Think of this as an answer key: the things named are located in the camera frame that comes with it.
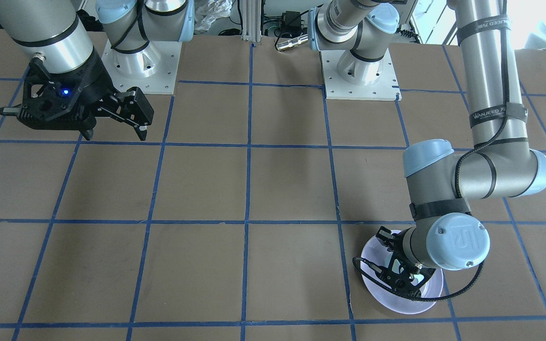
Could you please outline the lavender plate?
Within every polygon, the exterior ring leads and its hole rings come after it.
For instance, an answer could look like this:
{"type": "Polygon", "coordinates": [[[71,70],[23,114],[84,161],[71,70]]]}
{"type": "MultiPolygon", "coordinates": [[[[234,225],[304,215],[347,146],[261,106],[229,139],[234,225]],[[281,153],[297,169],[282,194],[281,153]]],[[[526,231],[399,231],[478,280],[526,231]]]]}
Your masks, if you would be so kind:
{"type": "MultiPolygon", "coordinates": [[[[361,257],[372,261],[378,266],[388,267],[392,253],[387,251],[387,248],[381,245],[377,238],[373,236],[366,242],[362,249],[361,257]]],[[[381,287],[367,279],[366,276],[362,276],[362,279],[375,300],[385,306],[385,308],[394,312],[401,314],[419,314],[432,308],[435,304],[435,302],[419,302],[401,298],[400,296],[396,296],[381,289],[381,287]]],[[[435,298],[442,296],[443,282],[443,272],[441,269],[437,269],[431,279],[420,288],[422,297],[435,298]]]]}

